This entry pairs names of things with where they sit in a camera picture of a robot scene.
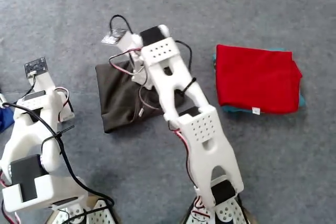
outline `white wire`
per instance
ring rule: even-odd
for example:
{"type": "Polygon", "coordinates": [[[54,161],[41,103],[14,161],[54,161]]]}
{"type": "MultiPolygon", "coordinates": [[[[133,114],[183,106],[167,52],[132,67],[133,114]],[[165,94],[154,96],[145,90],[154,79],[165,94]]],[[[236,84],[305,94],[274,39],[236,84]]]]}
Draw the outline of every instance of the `white wire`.
{"type": "Polygon", "coordinates": [[[69,92],[68,89],[66,89],[66,88],[64,88],[64,87],[56,87],[56,88],[55,88],[56,91],[59,90],[59,89],[65,91],[65,92],[67,93],[67,94],[66,94],[66,100],[65,100],[65,102],[64,102],[64,106],[65,106],[65,104],[67,104],[67,103],[69,102],[70,92],[69,92]]]}
{"type": "Polygon", "coordinates": [[[14,216],[15,216],[17,224],[21,224],[21,219],[20,219],[19,215],[16,212],[14,212],[14,216]]]}
{"type": "Polygon", "coordinates": [[[147,81],[148,81],[148,74],[147,74],[146,69],[145,69],[144,71],[145,71],[145,73],[146,73],[146,80],[145,80],[144,84],[141,85],[141,87],[140,87],[139,90],[138,90],[139,99],[140,99],[140,101],[142,102],[142,104],[145,105],[145,106],[147,106],[148,108],[153,109],[153,110],[159,110],[159,108],[153,107],[152,105],[146,103],[146,102],[143,100],[142,96],[141,96],[141,90],[143,89],[143,87],[146,85],[146,83],[147,83],[147,81]]]}

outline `blue object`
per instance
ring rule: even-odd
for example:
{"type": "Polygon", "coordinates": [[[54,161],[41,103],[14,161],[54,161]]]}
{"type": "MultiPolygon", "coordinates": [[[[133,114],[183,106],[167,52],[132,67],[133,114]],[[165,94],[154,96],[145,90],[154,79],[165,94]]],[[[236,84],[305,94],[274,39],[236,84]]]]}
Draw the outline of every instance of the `blue object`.
{"type": "Polygon", "coordinates": [[[0,133],[14,123],[13,115],[10,108],[0,109],[0,133]]]}
{"type": "MultiPolygon", "coordinates": [[[[269,50],[270,51],[285,51],[283,48],[272,48],[272,49],[269,49],[269,50]]],[[[213,61],[214,61],[214,68],[216,69],[216,54],[213,55],[213,61]]],[[[300,90],[299,91],[299,107],[302,107],[302,106],[305,106],[305,105],[306,105],[306,101],[305,101],[304,97],[302,96],[301,90],[300,90]]],[[[237,108],[237,107],[230,106],[230,105],[222,106],[222,109],[225,112],[239,112],[239,111],[242,111],[242,112],[252,113],[252,110],[245,110],[245,109],[237,108]]]]}

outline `red wire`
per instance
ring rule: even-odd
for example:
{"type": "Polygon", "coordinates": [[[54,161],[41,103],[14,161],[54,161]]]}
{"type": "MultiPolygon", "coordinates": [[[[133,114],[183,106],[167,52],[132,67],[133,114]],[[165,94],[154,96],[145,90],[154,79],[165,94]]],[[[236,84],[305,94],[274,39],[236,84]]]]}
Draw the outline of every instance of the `red wire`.
{"type": "Polygon", "coordinates": [[[193,212],[195,214],[198,214],[198,215],[202,215],[202,216],[207,217],[207,218],[210,218],[210,215],[204,214],[204,213],[196,211],[196,210],[192,210],[191,212],[193,212]]]}
{"type": "Polygon", "coordinates": [[[5,219],[8,221],[9,224],[16,224],[12,218],[5,212],[5,209],[4,209],[4,200],[2,200],[1,202],[1,212],[3,214],[3,216],[5,217],[5,219]]]}
{"type": "Polygon", "coordinates": [[[185,147],[185,151],[187,152],[186,160],[185,160],[185,167],[186,167],[186,170],[187,170],[189,179],[190,179],[191,182],[194,184],[194,186],[196,186],[195,182],[193,181],[193,179],[192,179],[192,177],[191,177],[191,175],[190,175],[189,167],[188,167],[188,161],[189,161],[189,149],[188,149],[188,144],[187,144],[186,140],[184,139],[183,135],[181,134],[180,129],[172,130],[172,132],[174,132],[175,135],[178,136],[179,139],[181,139],[182,142],[183,142],[183,145],[184,145],[184,147],[185,147]]]}
{"type": "Polygon", "coordinates": [[[194,203],[194,207],[197,208],[197,209],[203,209],[203,208],[205,208],[204,205],[202,204],[202,202],[201,202],[201,206],[200,207],[197,206],[197,203],[199,202],[200,199],[201,199],[201,197],[198,196],[197,199],[195,200],[195,203],[194,203]]]}
{"type": "Polygon", "coordinates": [[[3,187],[8,187],[10,185],[7,185],[6,182],[2,179],[2,174],[3,174],[3,171],[0,171],[0,184],[3,186],[3,187]]]}

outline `folded red cloth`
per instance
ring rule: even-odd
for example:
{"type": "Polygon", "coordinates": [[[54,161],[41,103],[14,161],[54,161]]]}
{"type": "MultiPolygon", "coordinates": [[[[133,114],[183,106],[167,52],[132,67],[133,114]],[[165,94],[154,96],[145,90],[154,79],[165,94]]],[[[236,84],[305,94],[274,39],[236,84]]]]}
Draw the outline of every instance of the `folded red cloth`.
{"type": "Polygon", "coordinates": [[[302,74],[291,52],[217,45],[216,54],[221,106],[277,114],[298,110],[302,74]]]}

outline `gray carpet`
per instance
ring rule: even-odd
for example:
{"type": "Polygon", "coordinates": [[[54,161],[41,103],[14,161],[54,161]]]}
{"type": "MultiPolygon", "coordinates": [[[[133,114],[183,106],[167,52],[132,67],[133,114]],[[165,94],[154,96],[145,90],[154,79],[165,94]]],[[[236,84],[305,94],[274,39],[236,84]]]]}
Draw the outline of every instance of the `gray carpet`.
{"type": "MultiPolygon", "coordinates": [[[[0,10],[4,94],[19,98],[29,88],[23,64],[47,58],[76,112],[76,127],[63,137],[73,168],[116,200],[123,223],[178,223],[194,192],[183,145],[162,117],[103,133],[94,67],[117,52],[100,43],[110,17],[125,15],[134,31],[168,25],[193,48],[193,75],[217,107],[217,43],[293,51],[305,109],[286,116],[219,111],[220,119],[245,182],[243,203],[259,223],[335,223],[336,0],[0,0],[0,10]]],[[[0,150],[10,135],[0,134],[0,150]]],[[[20,214],[39,224],[49,211],[20,214]]]]}

